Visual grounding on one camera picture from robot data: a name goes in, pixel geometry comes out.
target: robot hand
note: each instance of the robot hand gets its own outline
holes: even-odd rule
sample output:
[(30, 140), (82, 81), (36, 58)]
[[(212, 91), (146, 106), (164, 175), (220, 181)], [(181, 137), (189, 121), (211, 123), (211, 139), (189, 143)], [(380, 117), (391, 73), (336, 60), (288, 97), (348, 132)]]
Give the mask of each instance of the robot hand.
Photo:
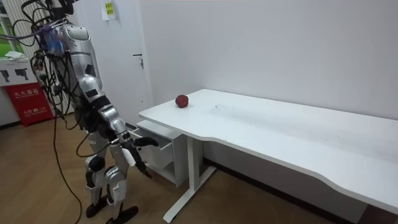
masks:
[(152, 176), (148, 173), (147, 171), (147, 167), (144, 163), (144, 161), (142, 161), (138, 150), (137, 150), (137, 146), (138, 147), (144, 147), (144, 146), (159, 146), (159, 143), (155, 140), (152, 139), (150, 137), (143, 137), (143, 138), (139, 138), (136, 139), (135, 141), (128, 141), (125, 142), (124, 144), (121, 144), (122, 148), (126, 149), (128, 152), (126, 152), (126, 150), (123, 150), (123, 154), (124, 157), (126, 158), (126, 160), (128, 161), (128, 163), (133, 166), (137, 166), (138, 170), (140, 172), (142, 172), (145, 176), (152, 178)]

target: baseboard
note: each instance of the baseboard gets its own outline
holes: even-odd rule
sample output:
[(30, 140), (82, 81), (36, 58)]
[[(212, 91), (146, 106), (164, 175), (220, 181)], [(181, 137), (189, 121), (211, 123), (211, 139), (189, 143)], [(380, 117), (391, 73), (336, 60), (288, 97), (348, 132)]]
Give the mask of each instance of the baseboard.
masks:
[(235, 170), (232, 170), (232, 169), (230, 169), (228, 167), (225, 167), (225, 166), (223, 166), (221, 164), (218, 164), (218, 163), (216, 163), (214, 161), (211, 161), (211, 160), (209, 160), (207, 158), (203, 158), (203, 163), (211, 165), (211, 166), (214, 166), (214, 167), (217, 167), (217, 169), (219, 169), (219, 170), (221, 170), (221, 171), (223, 171), (223, 172), (225, 172), (225, 173), (227, 173), (229, 175), (232, 175), (232, 176), (234, 176), (234, 177), (236, 177), (236, 178), (238, 178), (240, 180), (245, 181), (246, 183), (249, 183), (249, 184), (251, 184), (251, 185), (253, 185), (255, 187), (258, 187), (258, 188), (260, 188), (262, 190), (265, 190), (266, 192), (268, 192), (270, 194), (273, 194), (273, 195), (275, 195), (275, 196), (277, 196), (279, 198), (282, 198), (282, 199), (284, 199), (284, 200), (286, 200), (286, 201), (288, 201), (290, 203), (293, 203), (293, 204), (299, 206), (300, 208), (306, 209), (309, 212), (312, 212), (312, 213), (314, 213), (314, 214), (316, 214), (316, 215), (318, 215), (318, 216), (320, 216), (320, 217), (322, 217), (324, 219), (327, 219), (327, 220), (329, 220), (329, 221), (331, 221), (333, 223), (337, 223), (337, 224), (354, 224), (353, 222), (350, 222), (350, 221), (348, 221), (348, 220), (346, 220), (344, 218), (341, 218), (341, 217), (339, 217), (339, 216), (337, 216), (337, 215), (335, 215), (333, 213), (330, 213), (330, 212), (328, 212), (328, 211), (326, 211), (326, 210), (324, 210), (322, 208), (318, 208), (318, 207), (316, 207), (316, 206), (314, 206), (314, 205), (312, 205), (312, 204), (310, 204), (308, 202), (305, 202), (305, 201), (303, 201), (301, 199), (298, 199), (298, 198), (296, 198), (294, 196), (291, 196), (291, 195), (289, 195), (289, 194), (287, 194), (285, 192), (282, 192), (282, 191), (280, 191), (278, 189), (275, 189), (275, 188), (273, 188), (273, 187), (271, 187), (269, 185), (266, 185), (266, 184), (264, 184), (264, 183), (262, 183), (262, 182), (260, 182), (258, 180), (252, 179), (252, 178), (250, 178), (250, 177), (248, 177), (246, 175), (243, 175), (243, 174), (241, 174), (239, 172), (236, 172)]
[(11, 127), (14, 127), (14, 126), (18, 126), (20, 124), (21, 124), (20, 121), (16, 121), (16, 122), (12, 122), (12, 123), (9, 123), (9, 124), (0, 125), (0, 130), (6, 129), (6, 128), (11, 128)]

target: white door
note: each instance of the white door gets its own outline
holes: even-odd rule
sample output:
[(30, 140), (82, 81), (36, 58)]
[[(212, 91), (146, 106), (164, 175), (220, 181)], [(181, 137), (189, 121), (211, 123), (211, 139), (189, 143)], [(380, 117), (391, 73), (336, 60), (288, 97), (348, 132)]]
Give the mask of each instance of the white door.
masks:
[(127, 123), (135, 125), (138, 113), (152, 106), (149, 79), (141, 67), (141, 27), (136, 0), (114, 0), (116, 20), (102, 20), (102, 0), (73, 4), (71, 19), (86, 27), (96, 54), (103, 90)]

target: floor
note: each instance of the floor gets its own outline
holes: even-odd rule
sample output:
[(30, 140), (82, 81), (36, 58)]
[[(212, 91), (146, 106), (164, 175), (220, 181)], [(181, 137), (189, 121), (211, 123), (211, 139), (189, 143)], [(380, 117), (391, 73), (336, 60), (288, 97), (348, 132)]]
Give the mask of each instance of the floor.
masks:
[[(61, 120), (57, 125), (57, 150), (65, 176), (83, 202), (81, 224), (105, 223), (108, 208), (87, 219), (85, 208), (90, 197), (85, 189), (84, 160), (75, 148), (84, 137), (78, 128), (68, 131)], [(71, 224), (78, 217), (77, 201), (67, 190), (59, 174), (52, 146), (53, 121), (28, 128), (16, 126), (0, 131), (0, 219), (8, 224)], [(90, 153), (87, 142), (81, 153)], [(107, 165), (111, 165), (110, 153)], [(148, 179), (135, 167), (130, 168), (125, 207), (137, 205), (139, 213), (128, 223), (166, 223), (165, 212), (188, 189), (180, 188), (159, 175)], [(177, 215), (173, 224), (182, 223), (331, 223), (294, 204), (216, 171)]]

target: white desk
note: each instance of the white desk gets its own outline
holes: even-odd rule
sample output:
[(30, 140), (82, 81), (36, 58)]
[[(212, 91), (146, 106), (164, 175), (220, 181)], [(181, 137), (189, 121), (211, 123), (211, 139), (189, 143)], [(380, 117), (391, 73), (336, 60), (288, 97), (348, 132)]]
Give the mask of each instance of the white desk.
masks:
[(333, 189), (398, 214), (398, 121), (200, 90), (140, 117), (188, 136), (190, 190), (167, 212), (171, 222), (198, 182), (193, 139), (215, 141), (322, 180)]

